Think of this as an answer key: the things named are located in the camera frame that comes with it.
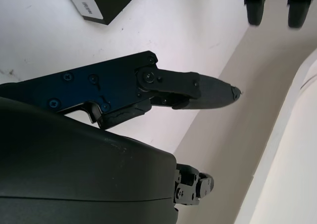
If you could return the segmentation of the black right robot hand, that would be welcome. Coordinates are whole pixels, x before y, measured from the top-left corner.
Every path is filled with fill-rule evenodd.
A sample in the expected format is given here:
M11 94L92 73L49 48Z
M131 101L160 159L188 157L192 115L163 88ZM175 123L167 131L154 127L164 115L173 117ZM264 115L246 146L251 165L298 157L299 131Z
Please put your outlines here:
M174 224L211 175L108 131L153 106L216 109L241 91L157 68L150 51L0 87L3 224Z

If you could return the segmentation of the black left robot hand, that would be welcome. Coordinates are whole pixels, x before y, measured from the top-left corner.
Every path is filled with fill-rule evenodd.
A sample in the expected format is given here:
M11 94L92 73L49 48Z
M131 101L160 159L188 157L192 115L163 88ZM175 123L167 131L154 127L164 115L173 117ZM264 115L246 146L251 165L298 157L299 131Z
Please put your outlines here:
M244 0L248 23L259 26L264 10L276 13L273 18L287 19L288 28L299 30L303 27L313 0Z

